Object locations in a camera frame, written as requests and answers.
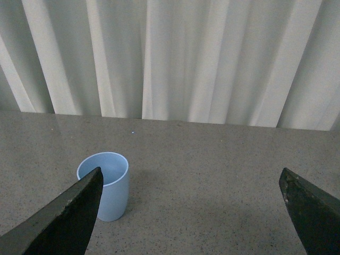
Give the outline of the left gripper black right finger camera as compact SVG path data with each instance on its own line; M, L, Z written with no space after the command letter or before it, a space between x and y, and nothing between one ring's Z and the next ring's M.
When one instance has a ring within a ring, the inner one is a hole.
M279 187L307 254L339 254L339 199L288 168Z

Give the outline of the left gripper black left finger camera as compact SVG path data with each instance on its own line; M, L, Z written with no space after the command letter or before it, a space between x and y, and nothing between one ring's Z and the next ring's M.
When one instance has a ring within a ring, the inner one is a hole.
M85 254L103 191L96 167L30 218L1 236L1 254Z

